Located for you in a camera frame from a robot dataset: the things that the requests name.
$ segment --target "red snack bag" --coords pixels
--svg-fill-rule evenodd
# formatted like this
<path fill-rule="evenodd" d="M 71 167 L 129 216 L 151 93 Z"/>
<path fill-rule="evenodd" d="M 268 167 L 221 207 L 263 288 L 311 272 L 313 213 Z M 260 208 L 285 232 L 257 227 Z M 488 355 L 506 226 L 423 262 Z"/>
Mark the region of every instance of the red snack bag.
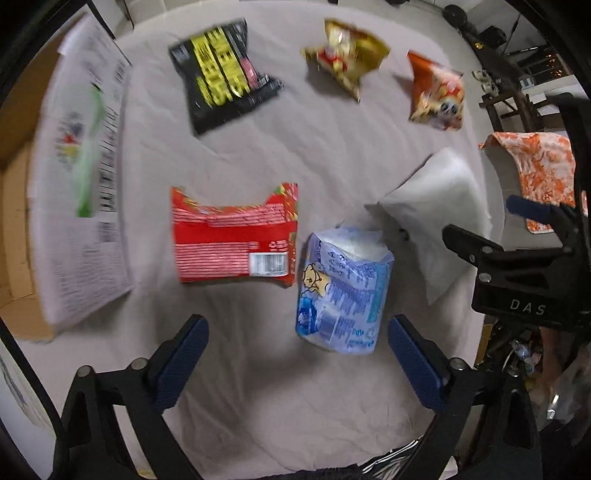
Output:
<path fill-rule="evenodd" d="M 408 59 L 414 72 L 410 119 L 441 130 L 461 129 L 465 96 L 463 74 L 413 51 L 408 52 Z"/>
<path fill-rule="evenodd" d="M 172 189 L 174 253 L 181 282 L 228 277 L 295 280 L 297 197 L 282 183 L 263 205 L 203 206 Z"/>

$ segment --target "orange towel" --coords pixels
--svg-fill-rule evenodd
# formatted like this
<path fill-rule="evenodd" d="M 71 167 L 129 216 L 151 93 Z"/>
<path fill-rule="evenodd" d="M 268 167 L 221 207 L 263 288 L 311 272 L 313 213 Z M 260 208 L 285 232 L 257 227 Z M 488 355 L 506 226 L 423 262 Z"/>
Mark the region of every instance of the orange towel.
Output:
<path fill-rule="evenodd" d="M 524 198 L 574 206 L 574 157 L 567 137 L 547 132 L 495 132 L 480 147 L 494 144 L 505 148 L 515 160 Z M 531 233 L 553 231 L 550 225 L 533 220 L 527 220 L 527 228 Z"/>

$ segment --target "plastic bag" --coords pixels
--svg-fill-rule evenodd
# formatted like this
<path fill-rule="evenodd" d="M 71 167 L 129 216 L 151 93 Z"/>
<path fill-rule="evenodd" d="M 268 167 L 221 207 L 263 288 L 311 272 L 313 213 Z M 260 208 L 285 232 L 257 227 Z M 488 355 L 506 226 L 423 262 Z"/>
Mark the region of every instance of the plastic bag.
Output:
<path fill-rule="evenodd" d="M 313 233 L 300 283 L 295 331 L 340 353 L 374 351 L 394 256 L 381 232 Z"/>
<path fill-rule="evenodd" d="M 172 190 L 174 253 L 181 282 L 296 275 L 295 183 L 282 183 L 263 205 L 210 207 Z"/>
<path fill-rule="evenodd" d="M 282 88 L 246 56 L 246 20 L 213 27 L 170 47 L 185 80 L 193 130 L 199 135 L 254 110 Z"/>
<path fill-rule="evenodd" d="M 439 65 L 413 51 L 413 122 L 430 124 L 441 130 L 459 130 L 463 122 L 464 83 L 462 73 Z"/>
<path fill-rule="evenodd" d="M 451 148 L 429 158 L 380 204 L 409 233 L 417 249 L 429 305 L 468 268 L 446 248 L 441 230 L 452 223 L 487 238 L 491 234 L 486 194 L 466 160 Z"/>
<path fill-rule="evenodd" d="M 333 18 L 325 19 L 324 30 L 328 44 L 304 48 L 302 53 L 330 72 L 359 102 L 361 77 L 380 66 L 390 47 L 372 33 Z"/>
<path fill-rule="evenodd" d="M 551 386 L 547 419 L 567 424 L 573 446 L 591 426 L 591 343 Z"/>

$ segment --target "white bedsheet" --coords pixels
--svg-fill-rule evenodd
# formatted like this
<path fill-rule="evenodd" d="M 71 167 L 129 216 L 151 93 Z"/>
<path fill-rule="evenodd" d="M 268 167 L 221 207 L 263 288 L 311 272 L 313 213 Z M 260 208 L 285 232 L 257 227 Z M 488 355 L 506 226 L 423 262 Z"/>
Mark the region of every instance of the white bedsheet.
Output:
<path fill-rule="evenodd" d="M 255 112 L 195 138 L 168 46 L 242 16 L 253 65 L 283 80 L 285 90 Z M 354 22 L 392 48 L 380 70 L 363 78 L 360 104 L 328 75 L 309 74 L 300 56 L 302 47 L 324 43 L 324 17 Z M 420 406 L 389 350 L 385 322 L 375 353 L 343 356 L 295 334 L 297 286 L 257 280 L 181 285 L 170 187 L 185 187 L 207 205 L 240 205 L 263 202 L 282 181 L 296 181 L 298 251 L 311 232 L 341 222 L 395 230 L 368 211 L 443 147 L 469 160 L 484 191 L 470 106 L 459 132 L 408 122 L 407 51 L 447 64 L 442 47 L 391 21 L 306 2 L 203 2 L 149 24 L 120 41 L 134 65 L 122 182 L 135 290 L 52 343 L 21 343 L 57 408 L 79 366 L 125 368 L 138 356 L 149 357 L 192 313 L 200 313 L 210 322 L 210 343 L 165 418 L 207 480 L 344 466 L 424 433 L 431 413 Z M 475 270 L 429 307 L 410 243 L 396 240 L 392 248 L 385 318 L 405 313 L 446 355 L 473 362 L 482 327 L 482 315 L 470 308 Z M 137 458 L 137 446 L 132 450 Z"/>

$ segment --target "snack bag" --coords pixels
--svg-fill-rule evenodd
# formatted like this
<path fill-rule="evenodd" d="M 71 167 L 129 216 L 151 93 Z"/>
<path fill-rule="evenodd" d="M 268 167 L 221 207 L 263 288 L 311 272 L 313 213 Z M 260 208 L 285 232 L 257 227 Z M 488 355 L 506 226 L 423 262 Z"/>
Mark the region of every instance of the snack bag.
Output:
<path fill-rule="evenodd" d="M 371 33 L 339 20 L 325 19 L 324 30 L 328 45 L 304 48 L 302 54 L 328 70 L 359 102 L 361 77 L 379 67 L 390 47 Z"/>
<path fill-rule="evenodd" d="M 272 277 L 293 285 L 297 197 L 297 184 L 282 183 L 263 205 L 209 207 L 172 189 L 180 281 Z"/>
<path fill-rule="evenodd" d="M 300 283 L 295 331 L 340 353 L 375 349 L 394 256 L 380 232 L 313 233 Z"/>
<path fill-rule="evenodd" d="M 246 20 L 213 27 L 170 47 L 183 76 L 196 135 L 244 115 L 282 89 L 246 56 Z"/>
<path fill-rule="evenodd" d="M 461 129 L 465 96 L 463 74 L 413 51 L 408 52 L 408 59 L 414 72 L 410 119 L 441 130 Z"/>

